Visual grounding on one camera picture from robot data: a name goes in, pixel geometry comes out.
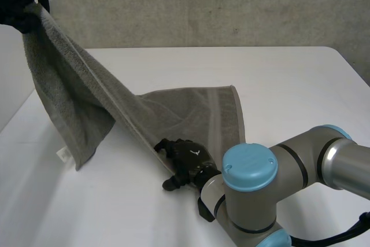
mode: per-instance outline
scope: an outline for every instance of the black ring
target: black ring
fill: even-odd
[[[217,218],[217,211],[219,211],[220,205],[225,201],[225,194],[217,201],[217,204],[214,206],[213,216]]]
[[[273,225],[275,225],[276,223],[276,218],[275,220],[270,224],[268,225],[266,228],[262,228],[260,230],[248,230],[246,228],[242,228],[242,227],[239,227],[237,224],[235,224],[233,221],[231,221],[232,225],[237,228],[239,231],[243,231],[244,233],[248,233],[248,234],[261,234],[261,233],[264,233],[266,231],[268,231],[270,228],[273,227]]]
[[[324,155],[326,153],[326,151],[329,149],[330,145],[333,144],[335,141],[339,140],[339,139],[342,139],[341,137],[336,137],[336,138],[333,138],[331,139],[330,141],[328,141],[323,149],[321,150],[320,154],[319,154],[319,157],[317,158],[317,165],[316,165],[316,171],[317,171],[317,176],[319,177],[319,181],[324,184],[324,185],[327,185],[324,181],[324,177],[323,177],[323,160],[324,160]]]
[[[298,164],[298,166],[299,166],[299,168],[301,169],[301,172],[302,172],[302,178],[303,178],[302,189],[306,188],[307,185],[308,185],[308,173],[307,173],[307,169],[305,167],[305,164],[303,163],[303,161],[301,160],[301,158],[297,155],[297,153],[295,151],[293,151],[287,145],[277,144],[277,146],[283,148],[284,150],[286,150],[287,152],[289,152],[291,156],[293,156],[295,162],[297,162],[297,164]]]

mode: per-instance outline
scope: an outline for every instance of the robotic arm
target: robotic arm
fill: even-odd
[[[236,145],[224,155],[221,171],[208,170],[206,178],[198,171],[186,183],[203,174],[199,212],[212,220],[204,205],[238,247],[329,246],[370,228],[370,213],[363,213],[341,235],[306,241],[289,236],[276,222],[276,204],[315,182],[370,200],[370,148],[338,127],[315,127],[271,148]]]

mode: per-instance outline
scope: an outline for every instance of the white label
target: white label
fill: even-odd
[[[68,159],[70,157],[72,157],[69,149],[67,146],[65,146],[64,148],[60,149],[59,151],[57,151],[57,155],[58,157],[64,162],[66,163],[68,161]]]

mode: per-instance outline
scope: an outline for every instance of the black cable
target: black cable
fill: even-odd
[[[363,234],[364,232],[368,231],[370,229],[370,212],[364,212],[360,215],[359,221],[353,225],[351,228],[349,228],[344,233],[335,235],[333,237],[329,237],[326,239],[321,240],[305,240],[300,238],[291,237],[292,240],[292,246],[295,247],[326,247],[333,244],[337,244],[349,239],[352,239],[356,236],[359,236],[360,234]]]

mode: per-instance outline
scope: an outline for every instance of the silver metal cylinder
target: silver metal cylinder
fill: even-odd
[[[225,200],[224,180],[222,175],[213,176],[202,188],[201,199],[207,209],[216,217],[216,212]]]
[[[322,171],[328,186],[370,200],[370,148],[349,139],[337,140],[324,155]]]

